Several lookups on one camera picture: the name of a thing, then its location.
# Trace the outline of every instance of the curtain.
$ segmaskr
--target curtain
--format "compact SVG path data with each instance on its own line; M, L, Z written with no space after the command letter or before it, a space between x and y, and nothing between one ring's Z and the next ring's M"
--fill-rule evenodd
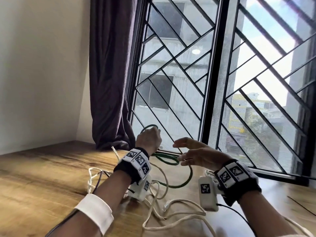
M137 0L91 0L90 103L97 149L130 150L135 136L127 120L125 84Z

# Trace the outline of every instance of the white sleeve cuff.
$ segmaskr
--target white sleeve cuff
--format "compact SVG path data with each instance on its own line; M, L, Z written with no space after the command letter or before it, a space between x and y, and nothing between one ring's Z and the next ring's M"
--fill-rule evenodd
M88 194L75 209L88 216L100 229L102 236L114 220L111 208L98 196Z

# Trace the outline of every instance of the sky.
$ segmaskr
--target sky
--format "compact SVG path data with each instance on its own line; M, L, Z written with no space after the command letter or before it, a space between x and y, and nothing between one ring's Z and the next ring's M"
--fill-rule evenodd
M267 3L296 31L298 16L282 0L266 0ZM290 35L271 17L267 11L257 2L257 0L247 0L246 9L254 16L256 20L266 29L266 31L276 40L276 42L289 52L294 48L295 42ZM281 57L279 52L270 44L270 42L245 18L240 27L244 35L251 43L263 54L269 63L275 62ZM252 51L244 44L240 47L237 66L241 65L253 55ZM285 76L291 72L292 53L282 61L282 65L277 67L278 72ZM238 89L249 79L265 69L265 65L257 58L251 59L249 63L237 70L235 77L234 90ZM286 106L288 92L283 85L274 77L270 71L265 71L258 77L259 81L268 89L274 98L282 105ZM258 99L269 100L263 91L253 81L243 87L243 91L248 94L258 93Z

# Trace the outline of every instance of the wooden table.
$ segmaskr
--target wooden table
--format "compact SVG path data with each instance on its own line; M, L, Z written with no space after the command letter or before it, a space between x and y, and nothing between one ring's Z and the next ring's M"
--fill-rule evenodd
M123 156L125 151L118 151ZM189 168L168 166L151 158L167 174L170 184L180 184L189 175ZM84 142L68 142L0 156L0 236L42 237L59 223L85 196L88 168L99 167L112 170L117 163L113 152L99 152L94 145ZM181 189L170 189L164 200L185 198L198 200L197 179L204 169L193 167L191 182ZM151 171L154 179L163 180L155 167ZM297 185L260 179L263 194L283 215L293 219L316 235L316 217L287 198L291 196L316 213L316 190ZM238 204L233 207L241 212ZM176 203L170 211L189 210L189 205ZM114 223L107 235L115 237L133 236L212 236L201 220L190 220L179 226L158 232L144 232L148 208L143 203L123 201L114 213ZM181 216L174 216L173 222ZM207 220L218 236L253 236L253 233L233 211L220 207L216 213L209 212ZM151 217L148 226L158 227L163 223Z

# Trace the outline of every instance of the green cable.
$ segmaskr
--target green cable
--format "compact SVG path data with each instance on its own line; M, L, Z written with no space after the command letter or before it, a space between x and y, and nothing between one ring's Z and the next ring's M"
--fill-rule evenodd
M151 124L151 125L148 125L148 126L144 127L140 133L143 133L143 132L144 132L146 129L148 129L149 127L156 127L157 129L159 129L157 125ZM176 158L176 156L173 156L173 155L168 155L168 154L164 154L164 153L153 153L153 156L155 156L155 157L156 157L157 159L159 159L161 162L163 162L163 163L165 163L165 164L167 164L167 165L170 165L170 166L177 166L177 165L180 163L180 162L178 161L178 159ZM170 159L170 160L172 160L172 161L174 161L174 162L169 162L169 161L166 161L166 160L164 160L164 159ZM190 175L189 175L189 178L188 178L184 183L182 183L182 184L180 184L180 185L169 185L169 188L178 189L178 188L181 188L181 187L186 186L186 185L190 182L190 180L192 179L192 176L193 176L192 167L189 166L189 168L190 168ZM163 182L158 181L158 180L156 180L156 181L159 182L159 184L161 184L161 185L163 185L163 186L167 186L166 183L163 183Z

